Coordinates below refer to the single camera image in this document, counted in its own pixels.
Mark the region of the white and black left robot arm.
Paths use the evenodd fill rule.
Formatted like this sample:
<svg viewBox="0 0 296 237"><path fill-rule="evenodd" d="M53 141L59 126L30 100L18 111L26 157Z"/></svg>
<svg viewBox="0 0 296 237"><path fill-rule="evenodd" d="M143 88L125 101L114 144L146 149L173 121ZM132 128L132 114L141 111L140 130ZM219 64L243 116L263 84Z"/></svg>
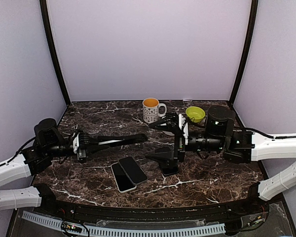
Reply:
<svg viewBox="0 0 296 237"><path fill-rule="evenodd" d="M0 163L0 187L45 171L54 158L76 156L78 162L84 162L88 155L120 146L124 142L124 138L120 137L91 137L81 130L64 138L53 118L40 121L34 127L34 133L35 136L13 157ZM41 207L49 215L56 215L60 211L54 193L46 184L0 190L0 211L23 207Z"/></svg>

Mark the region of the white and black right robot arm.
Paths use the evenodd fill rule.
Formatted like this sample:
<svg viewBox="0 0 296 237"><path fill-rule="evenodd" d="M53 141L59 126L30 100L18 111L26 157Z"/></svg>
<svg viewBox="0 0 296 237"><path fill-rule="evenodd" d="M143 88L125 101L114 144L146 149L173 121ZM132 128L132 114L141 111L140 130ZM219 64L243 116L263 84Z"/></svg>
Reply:
<svg viewBox="0 0 296 237"><path fill-rule="evenodd" d="M211 106L205 119L205 129L197 133L188 128L189 123L197 122L196 117L168 113L149 127L171 132L174 147L157 149L147 154L146 158L157 162L166 175L177 170L186 152L217 152L224 160L235 164L294 158L295 162L283 171L250 186L249 198L242 202L242 210L253 214L260 208L261 200L271 200L296 185L296 133L269 135L253 128L236 129L235 117L236 113L226 107Z"/></svg>

